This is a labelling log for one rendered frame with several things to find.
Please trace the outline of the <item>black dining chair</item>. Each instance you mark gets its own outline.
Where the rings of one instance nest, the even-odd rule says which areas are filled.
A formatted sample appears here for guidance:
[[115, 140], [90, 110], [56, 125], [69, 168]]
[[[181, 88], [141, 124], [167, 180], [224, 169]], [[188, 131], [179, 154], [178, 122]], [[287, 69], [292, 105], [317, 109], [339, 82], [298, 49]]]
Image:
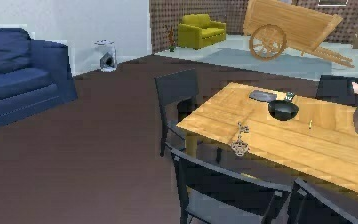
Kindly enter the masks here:
[[[172, 132], [182, 141], [185, 140], [185, 134], [177, 127], [177, 124], [190, 115], [197, 107], [196, 96], [199, 93], [198, 79], [196, 70], [188, 69], [155, 77], [154, 80], [162, 122], [160, 156], [163, 157], [168, 132]], [[168, 120], [166, 106], [175, 102], [177, 102], [178, 118]]]
[[322, 75], [315, 98], [318, 100], [356, 107], [358, 95], [354, 93], [352, 83], [358, 84], [358, 78], [334, 75]]
[[180, 202], [180, 224], [271, 224], [291, 188], [243, 176], [170, 149]]
[[293, 182], [287, 224], [358, 224], [358, 219], [325, 198], [303, 179]]

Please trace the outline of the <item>brown twig house plant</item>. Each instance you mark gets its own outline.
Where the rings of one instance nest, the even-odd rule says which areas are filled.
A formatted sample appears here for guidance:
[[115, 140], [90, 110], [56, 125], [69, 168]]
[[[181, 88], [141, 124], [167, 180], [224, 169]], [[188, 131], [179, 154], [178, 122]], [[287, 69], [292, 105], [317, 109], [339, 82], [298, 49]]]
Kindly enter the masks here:
[[174, 31], [173, 31], [173, 28], [172, 27], [168, 27], [167, 25], [165, 26], [166, 27], [166, 30], [167, 30], [167, 37], [168, 37], [168, 40], [169, 40], [169, 51], [170, 52], [174, 52], [175, 51], [175, 40], [174, 40]]

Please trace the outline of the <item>grey flat plate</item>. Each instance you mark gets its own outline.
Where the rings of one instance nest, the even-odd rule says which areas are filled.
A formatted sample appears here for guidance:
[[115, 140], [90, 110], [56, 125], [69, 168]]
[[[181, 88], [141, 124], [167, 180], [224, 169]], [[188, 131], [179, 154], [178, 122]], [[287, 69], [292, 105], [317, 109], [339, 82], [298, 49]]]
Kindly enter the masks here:
[[277, 95], [274, 93], [264, 92], [260, 90], [253, 90], [249, 97], [253, 100], [260, 102], [271, 102], [277, 99]]

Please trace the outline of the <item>clear bin with white lid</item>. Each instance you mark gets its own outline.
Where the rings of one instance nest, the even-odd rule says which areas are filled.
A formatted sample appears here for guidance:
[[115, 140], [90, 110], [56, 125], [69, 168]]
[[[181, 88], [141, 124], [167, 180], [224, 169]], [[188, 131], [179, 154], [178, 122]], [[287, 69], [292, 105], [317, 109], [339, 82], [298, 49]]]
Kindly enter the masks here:
[[113, 41], [98, 40], [98, 46], [107, 48], [107, 52], [100, 58], [100, 69], [102, 72], [113, 72], [117, 69], [116, 48]]

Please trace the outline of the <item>black bowl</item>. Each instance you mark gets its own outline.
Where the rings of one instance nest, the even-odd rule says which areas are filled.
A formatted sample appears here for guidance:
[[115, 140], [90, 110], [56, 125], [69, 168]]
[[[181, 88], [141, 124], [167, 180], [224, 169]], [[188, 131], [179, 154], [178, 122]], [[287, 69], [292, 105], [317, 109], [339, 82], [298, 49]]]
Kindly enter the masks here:
[[299, 112], [299, 107], [286, 100], [273, 100], [268, 103], [268, 112], [276, 120], [288, 121]]

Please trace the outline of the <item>wooden dining table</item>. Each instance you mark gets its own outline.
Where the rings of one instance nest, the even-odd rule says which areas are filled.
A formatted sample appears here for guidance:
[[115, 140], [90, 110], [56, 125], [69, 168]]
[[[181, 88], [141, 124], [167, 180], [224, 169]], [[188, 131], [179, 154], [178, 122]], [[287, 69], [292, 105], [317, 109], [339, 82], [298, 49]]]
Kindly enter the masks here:
[[296, 117], [278, 121], [269, 114], [267, 103], [249, 97], [255, 89], [230, 83], [178, 123], [186, 131], [187, 153], [196, 154], [199, 138], [229, 150], [241, 122], [250, 129], [242, 134], [242, 140], [251, 154], [358, 193], [355, 109], [296, 96]]

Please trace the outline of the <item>wooden cart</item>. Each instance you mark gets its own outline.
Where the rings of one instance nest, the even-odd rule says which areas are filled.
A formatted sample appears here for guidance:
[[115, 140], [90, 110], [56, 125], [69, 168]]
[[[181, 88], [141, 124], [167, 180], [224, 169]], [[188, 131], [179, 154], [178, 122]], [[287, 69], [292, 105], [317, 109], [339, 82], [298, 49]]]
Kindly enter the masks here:
[[321, 47], [342, 20], [337, 14], [325, 14], [279, 0], [249, 0], [243, 34], [250, 37], [252, 56], [262, 61], [273, 60], [286, 48], [292, 48], [302, 56], [310, 54], [354, 68], [352, 59]]

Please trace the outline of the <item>blue sofa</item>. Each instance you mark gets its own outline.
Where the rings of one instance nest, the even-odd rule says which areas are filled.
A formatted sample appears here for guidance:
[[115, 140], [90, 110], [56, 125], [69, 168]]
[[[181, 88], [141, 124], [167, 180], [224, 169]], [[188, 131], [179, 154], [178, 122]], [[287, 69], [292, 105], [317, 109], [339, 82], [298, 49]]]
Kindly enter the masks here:
[[76, 99], [66, 45], [0, 28], [0, 127]]

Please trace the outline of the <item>framed wall picture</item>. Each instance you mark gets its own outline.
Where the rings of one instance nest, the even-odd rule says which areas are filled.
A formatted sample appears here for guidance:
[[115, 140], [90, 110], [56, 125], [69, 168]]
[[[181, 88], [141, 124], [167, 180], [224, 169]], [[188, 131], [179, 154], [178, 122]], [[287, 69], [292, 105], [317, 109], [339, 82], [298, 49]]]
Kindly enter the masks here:
[[318, 0], [320, 7], [345, 7], [347, 4], [348, 0]]

